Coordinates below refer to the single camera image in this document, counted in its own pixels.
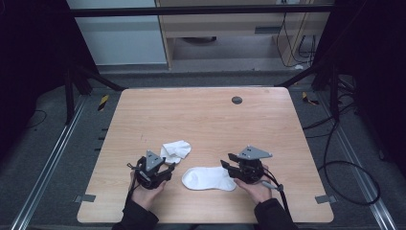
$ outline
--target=gray carpet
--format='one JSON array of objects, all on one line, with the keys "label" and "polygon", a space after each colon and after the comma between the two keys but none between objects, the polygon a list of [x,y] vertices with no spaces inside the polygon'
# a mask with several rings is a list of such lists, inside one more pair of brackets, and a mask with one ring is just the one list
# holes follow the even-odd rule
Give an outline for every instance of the gray carpet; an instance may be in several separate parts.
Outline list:
[{"label": "gray carpet", "polygon": [[[186,87],[186,86],[227,86],[227,85],[272,85],[292,77],[294,72],[223,72],[223,73],[178,73],[178,74],[143,74],[126,76],[107,76],[116,83],[127,87]],[[65,152],[60,158],[58,167],[40,200],[31,220],[33,229],[66,229],[109,227],[111,224],[84,225],[77,221],[79,205],[73,202],[76,195],[84,194],[90,175],[95,166],[104,128],[109,126],[120,93],[92,82],[96,87],[90,97],[86,97],[84,110],[79,123],[71,137]],[[108,94],[109,100],[104,111],[98,111],[100,100]],[[302,92],[291,90],[292,100],[297,109],[300,121],[305,127],[324,119],[327,114],[320,105],[302,101]],[[350,99],[343,100],[343,105]],[[37,103],[37,109],[47,113],[47,118],[38,126],[27,128],[20,140],[13,147],[13,158],[2,166],[0,175],[0,226],[8,229],[25,202],[47,158],[53,150],[57,137],[65,122],[64,90],[58,88],[43,95]],[[32,125],[42,120],[42,112],[36,112]],[[406,181],[396,166],[390,162],[380,161],[377,148],[367,132],[361,119],[354,114],[354,109],[341,116],[342,128],[351,140],[357,156],[363,166],[379,182],[382,199],[390,211],[398,229],[406,229],[406,207],[403,197],[406,195]],[[305,132],[306,136],[326,134],[331,123]],[[327,137],[308,138],[313,158],[317,166],[323,163],[323,153]],[[341,146],[334,135],[328,160],[345,159]],[[331,181],[346,196],[363,200],[353,173],[349,167],[331,166]],[[328,195],[335,193],[329,188],[321,173]],[[380,229],[370,207],[359,206],[345,201],[340,196],[338,202],[331,204],[335,219],[323,225],[300,224],[317,229]]]}]

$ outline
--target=cable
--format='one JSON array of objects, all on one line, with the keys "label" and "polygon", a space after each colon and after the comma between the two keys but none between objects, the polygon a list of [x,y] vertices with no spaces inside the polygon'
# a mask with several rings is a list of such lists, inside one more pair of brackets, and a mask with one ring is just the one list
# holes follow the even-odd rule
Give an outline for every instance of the cable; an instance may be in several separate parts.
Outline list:
[{"label": "cable", "polygon": [[283,58],[282,58],[282,64],[284,65],[284,67],[294,67],[294,66],[296,66],[297,64],[304,64],[304,63],[306,63],[306,61],[297,60],[297,59],[295,58],[294,54],[293,54],[293,49],[292,49],[292,45],[290,44],[289,37],[288,37],[288,35],[287,35],[286,23],[285,23],[285,22],[286,22],[286,12],[283,14],[283,21],[282,21],[282,24],[281,24],[281,29],[280,29],[280,31],[279,31],[279,33],[278,33],[278,36],[277,36],[277,50],[278,50],[278,52],[279,52],[279,54],[280,54],[280,56],[281,56],[281,58],[282,58],[282,53],[281,53],[281,50],[279,49],[279,37],[280,37],[280,34],[281,34],[281,32],[282,32],[282,28],[284,28],[284,33],[285,33],[285,35],[286,35],[287,44],[289,45],[290,55],[293,57],[293,59],[295,59],[295,60],[297,61],[297,63],[296,63],[295,65],[286,65],[286,64],[283,62]]},{"label": "cable", "polygon": [[[327,139],[327,143],[326,143],[325,153],[324,153],[324,157],[323,157],[323,165],[318,169],[318,171],[324,169],[325,177],[326,177],[326,180],[327,180],[328,185],[331,187],[331,189],[332,189],[335,193],[337,193],[337,195],[339,195],[341,198],[345,199],[346,201],[351,202],[351,203],[353,203],[353,204],[362,205],[362,206],[368,206],[368,205],[371,205],[371,204],[375,204],[375,202],[379,200],[380,195],[381,195],[381,192],[380,192],[379,184],[376,182],[376,180],[373,178],[373,176],[372,176],[369,172],[367,172],[367,171],[366,171],[365,169],[363,169],[362,167],[360,167],[360,166],[358,166],[358,165],[355,165],[355,164],[353,164],[353,163],[351,163],[351,162],[348,162],[348,161],[330,161],[330,162],[327,162],[328,147],[329,147],[329,144],[330,144],[330,141],[331,141],[332,134],[333,134],[334,130],[338,127],[338,124],[339,124],[339,122],[338,122],[338,121],[335,121],[335,122],[334,122],[334,125],[333,125],[333,128],[331,129],[331,132],[329,133],[329,136],[328,136],[328,139]],[[327,166],[333,165],[333,164],[346,164],[346,165],[351,165],[351,166],[357,168],[358,170],[361,170],[363,173],[365,173],[365,174],[371,179],[371,181],[372,181],[372,183],[373,183],[373,185],[374,185],[374,187],[375,187],[375,189],[376,189],[376,198],[375,198],[374,200],[372,200],[372,201],[369,201],[369,202],[362,202],[362,201],[358,201],[358,200],[349,198],[349,197],[343,195],[342,193],[340,193],[340,192],[332,185],[332,183],[331,183],[331,181],[330,181],[330,179],[329,179],[329,177],[328,177],[328,173],[327,173]]]},{"label": "cable", "polygon": [[0,11],[0,15],[3,15],[6,12],[6,3],[4,1],[5,0],[1,0],[2,5],[3,5],[3,10]]},{"label": "cable", "polygon": [[282,199],[284,211],[287,213],[287,215],[290,217],[290,219],[292,219],[292,216],[290,215],[290,211],[289,211],[289,206],[287,205],[286,195],[284,194],[284,191],[283,191],[283,185],[280,185],[278,183],[278,181],[275,178],[274,174],[272,174],[269,170],[267,170],[265,168],[263,168],[263,169],[267,172],[265,174],[265,176],[268,177],[272,182],[274,182],[275,185],[278,187],[278,191],[281,194],[281,199]]},{"label": "cable", "polygon": [[32,125],[32,126],[26,126],[26,128],[37,127],[37,126],[41,125],[45,121],[45,119],[47,119],[47,117],[48,117],[48,114],[44,110],[38,109],[35,112],[42,112],[44,114],[44,117],[42,118],[42,120],[39,123]]},{"label": "cable", "polygon": [[[346,111],[348,108],[350,108],[350,107],[352,107],[352,106],[354,106],[354,105],[355,105],[355,103],[350,103],[350,104],[344,106],[343,108],[340,109],[340,111],[339,111],[340,114],[341,114],[341,115],[345,114],[345,113],[346,113],[345,111]],[[329,117],[327,117],[327,118],[325,118],[325,119],[323,119],[323,120],[321,120],[321,121],[319,121],[319,122],[313,123],[313,124],[310,125],[310,126],[305,126],[305,127],[303,127],[303,130],[307,130],[307,129],[311,129],[311,128],[314,128],[314,127],[318,127],[318,126],[320,126],[320,125],[322,125],[322,124],[328,122],[328,121],[331,120],[331,119],[333,119],[333,116],[329,116]]]}]

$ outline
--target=metal bracket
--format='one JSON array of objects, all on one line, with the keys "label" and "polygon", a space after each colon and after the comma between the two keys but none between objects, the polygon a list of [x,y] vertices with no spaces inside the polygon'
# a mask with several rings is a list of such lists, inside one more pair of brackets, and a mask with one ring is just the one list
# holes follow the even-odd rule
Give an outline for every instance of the metal bracket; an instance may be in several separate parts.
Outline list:
[{"label": "metal bracket", "polygon": [[338,199],[337,199],[337,197],[335,197],[335,195],[331,195],[331,196],[328,196],[328,195],[319,195],[319,196],[316,196],[316,197],[314,197],[314,198],[316,199],[316,201],[317,201],[318,204],[326,203],[326,202],[328,202],[328,203],[335,203],[335,202],[338,201]]},{"label": "metal bracket", "polygon": [[95,195],[77,195],[73,201],[75,203],[82,203],[83,201],[94,202],[95,199],[96,199]]},{"label": "metal bracket", "polygon": [[242,152],[237,154],[237,158],[244,160],[257,160],[261,158],[272,157],[272,153],[257,149],[252,146],[247,146]]}]

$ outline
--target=hand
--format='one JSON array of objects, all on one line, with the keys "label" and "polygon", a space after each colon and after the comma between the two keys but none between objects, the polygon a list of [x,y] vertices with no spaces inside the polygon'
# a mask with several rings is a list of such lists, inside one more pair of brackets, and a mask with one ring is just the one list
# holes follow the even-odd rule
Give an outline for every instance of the hand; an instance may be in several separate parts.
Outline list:
[{"label": "hand", "polygon": [[[271,183],[270,179],[265,175],[260,180],[265,180]],[[272,191],[263,186],[262,183],[246,184],[245,182],[243,182],[238,178],[235,178],[234,181],[239,186],[239,188],[245,190],[248,193],[248,195],[254,200],[254,203],[256,205],[260,202],[264,202],[265,200],[272,198]]]},{"label": "hand", "polygon": [[[134,171],[131,172],[131,182],[134,178]],[[156,189],[146,189],[142,185],[138,186],[138,182],[136,181],[134,186],[138,186],[135,190],[134,193],[131,196],[132,201],[136,202],[139,204],[141,207],[149,211],[149,209],[152,206],[153,200],[155,197],[157,197],[162,191],[164,191],[165,185],[167,184],[167,181],[163,181],[158,188]]]}]

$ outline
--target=wooden table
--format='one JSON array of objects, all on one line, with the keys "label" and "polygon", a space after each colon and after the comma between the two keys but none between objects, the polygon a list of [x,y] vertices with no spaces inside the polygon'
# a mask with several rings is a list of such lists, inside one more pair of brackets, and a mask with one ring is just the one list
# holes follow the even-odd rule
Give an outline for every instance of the wooden table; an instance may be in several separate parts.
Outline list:
[{"label": "wooden table", "polygon": [[[242,98],[241,104],[232,98]],[[262,159],[283,184],[295,222],[330,222],[326,192],[317,173],[301,124],[285,88],[150,88],[127,89],[117,105],[87,195],[80,222],[117,222],[124,208],[130,169],[163,144],[185,140],[191,153],[175,168],[172,180],[151,210],[161,223],[254,223],[254,203],[240,188],[191,191],[181,182],[192,167],[217,167],[228,153],[247,145],[273,153]],[[281,200],[279,193],[274,197]]]}]

